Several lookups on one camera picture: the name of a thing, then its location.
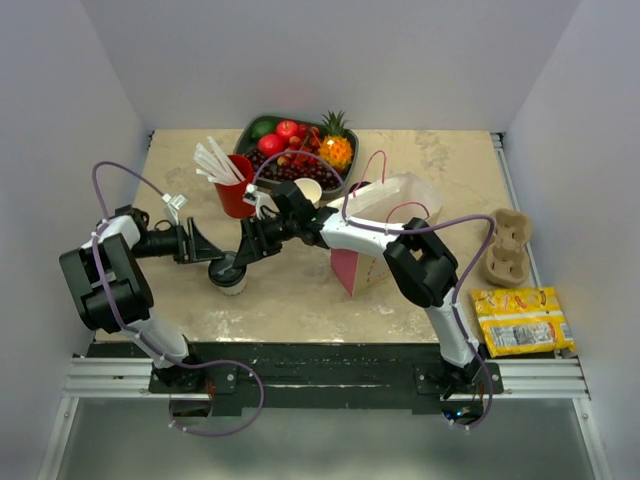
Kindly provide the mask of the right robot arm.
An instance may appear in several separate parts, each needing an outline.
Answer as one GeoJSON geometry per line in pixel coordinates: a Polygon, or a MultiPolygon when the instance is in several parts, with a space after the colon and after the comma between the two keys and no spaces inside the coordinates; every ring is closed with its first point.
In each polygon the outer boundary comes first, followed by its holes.
{"type": "Polygon", "coordinates": [[[323,249],[353,250],[385,260],[403,296],[425,310],[447,364],[445,379],[459,393],[469,392],[485,376],[485,388],[492,388],[492,376],[478,351],[459,306],[464,276],[457,275],[458,262],[437,230],[473,220],[494,221],[475,214],[430,226],[419,218],[406,224],[389,224],[348,217],[346,209],[317,208],[292,181],[271,192],[278,212],[264,219],[241,221],[242,238],[233,266],[237,269],[278,254],[282,243],[292,238],[323,249]]]}

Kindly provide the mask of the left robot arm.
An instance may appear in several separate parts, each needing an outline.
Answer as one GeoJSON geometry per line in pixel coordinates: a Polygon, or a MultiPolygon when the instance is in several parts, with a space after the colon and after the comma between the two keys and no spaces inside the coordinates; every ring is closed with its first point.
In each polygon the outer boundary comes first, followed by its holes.
{"type": "Polygon", "coordinates": [[[196,392],[207,368],[186,337],[154,313],[154,297],[140,259],[170,257],[179,265],[229,258],[199,231],[193,218],[150,229],[149,214],[126,205],[101,221],[91,239],[59,257],[74,305],[91,331],[121,334],[152,360],[152,373],[167,387],[196,392]]]}

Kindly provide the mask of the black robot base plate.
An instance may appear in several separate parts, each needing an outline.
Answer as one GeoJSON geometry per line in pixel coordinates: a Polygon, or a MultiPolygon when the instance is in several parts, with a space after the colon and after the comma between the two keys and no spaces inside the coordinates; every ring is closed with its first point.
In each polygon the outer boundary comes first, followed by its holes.
{"type": "Polygon", "coordinates": [[[464,420],[503,392],[494,362],[457,368],[429,343],[195,343],[206,369],[152,371],[149,390],[213,402],[215,415],[245,408],[394,409],[464,420]]]}

